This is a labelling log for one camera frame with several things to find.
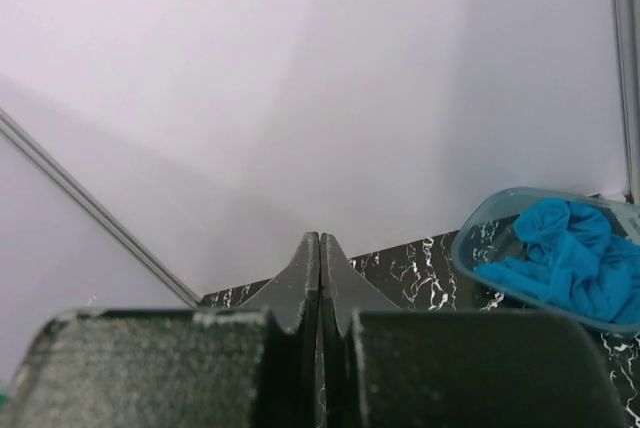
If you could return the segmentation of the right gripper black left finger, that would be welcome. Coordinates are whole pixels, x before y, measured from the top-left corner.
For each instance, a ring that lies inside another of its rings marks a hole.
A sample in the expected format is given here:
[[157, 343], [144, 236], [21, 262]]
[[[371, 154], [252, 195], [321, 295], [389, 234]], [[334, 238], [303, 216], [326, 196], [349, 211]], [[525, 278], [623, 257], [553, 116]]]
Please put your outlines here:
[[34, 338], [12, 427], [311, 427], [319, 237], [233, 309], [85, 310]]

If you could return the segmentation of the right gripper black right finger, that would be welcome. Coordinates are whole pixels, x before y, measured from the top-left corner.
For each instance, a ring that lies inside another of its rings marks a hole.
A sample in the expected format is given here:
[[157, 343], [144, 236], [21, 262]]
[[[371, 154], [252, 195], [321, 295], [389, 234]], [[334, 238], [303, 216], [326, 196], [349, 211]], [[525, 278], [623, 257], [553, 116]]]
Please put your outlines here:
[[323, 234], [330, 427], [622, 427], [587, 332], [540, 310], [399, 309]]

